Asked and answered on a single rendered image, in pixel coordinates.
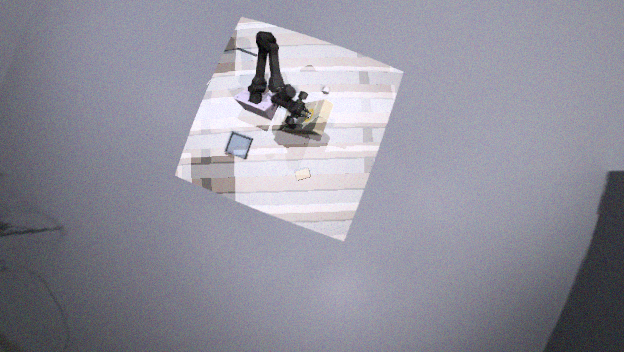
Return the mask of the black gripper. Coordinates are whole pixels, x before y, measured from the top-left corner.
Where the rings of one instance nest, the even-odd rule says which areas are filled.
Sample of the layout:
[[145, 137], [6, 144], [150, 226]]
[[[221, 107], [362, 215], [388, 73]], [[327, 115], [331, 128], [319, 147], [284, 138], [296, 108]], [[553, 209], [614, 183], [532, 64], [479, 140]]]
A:
[[[303, 99], [303, 100], [305, 100], [307, 97], [308, 97], [308, 93], [306, 93], [306, 92], [304, 92], [304, 91], [300, 91], [300, 92], [299, 92], [299, 94], [298, 94], [298, 96], [297, 96], [297, 98], [298, 98], [300, 101], [302, 101], [302, 99]], [[287, 101], [286, 105], [284, 106], [284, 108], [285, 108], [285, 109], [287, 109], [288, 107], [290, 107], [290, 106], [291, 106], [291, 103], [290, 103], [290, 101], [291, 101], [291, 100], [295, 102], [295, 100], [293, 100], [293, 99], [290, 99], [289, 101]], [[292, 101], [291, 101], [291, 102], [292, 102]], [[308, 113], [310, 114], [310, 112], [309, 112], [309, 111], [305, 108], [305, 103], [304, 103], [304, 102], [302, 103], [302, 107], [303, 107], [303, 110], [305, 110], [306, 112], [308, 112]], [[290, 115], [288, 115], [288, 116], [287, 116], [287, 118], [286, 118], [286, 120], [285, 120], [285, 123], [286, 123], [286, 124], [288, 124], [288, 125], [290, 125], [290, 126], [292, 126], [292, 125], [293, 125], [293, 123], [294, 123], [294, 119], [293, 119], [293, 117], [298, 118], [299, 116], [302, 116], [302, 117], [308, 117], [308, 116], [306, 116], [306, 115], [304, 115], [304, 114], [301, 114], [301, 113], [300, 113], [300, 115], [297, 115], [297, 114], [295, 114], [295, 113], [294, 113], [294, 114], [290, 113]]]

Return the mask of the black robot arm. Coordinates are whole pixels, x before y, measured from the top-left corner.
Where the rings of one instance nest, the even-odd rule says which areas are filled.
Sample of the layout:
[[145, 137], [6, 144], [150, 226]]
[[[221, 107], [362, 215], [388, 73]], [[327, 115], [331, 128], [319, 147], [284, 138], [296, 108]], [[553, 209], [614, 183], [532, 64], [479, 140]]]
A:
[[[283, 82], [283, 77], [280, 74], [279, 67], [279, 46], [276, 44], [276, 41], [277, 39], [272, 35], [272, 32], [258, 31], [256, 35], [256, 44], [258, 45], [258, 61], [256, 63], [256, 75], [252, 79], [252, 84], [248, 86], [248, 102], [255, 103], [256, 105], [261, 102], [261, 93], [264, 93], [267, 84], [264, 75], [268, 54], [271, 73], [268, 79], [268, 88], [272, 93], [277, 92], [274, 96], [271, 96], [271, 104], [277, 103], [284, 107], [287, 101], [295, 98], [297, 95], [296, 89], [294, 89], [291, 84], [285, 85]], [[291, 101], [291, 106], [288, 107], [287, 110], [292, 114], [295, 113], [300, 115], [303, 110], [303, 102], [297, 98], [295, 102]]]

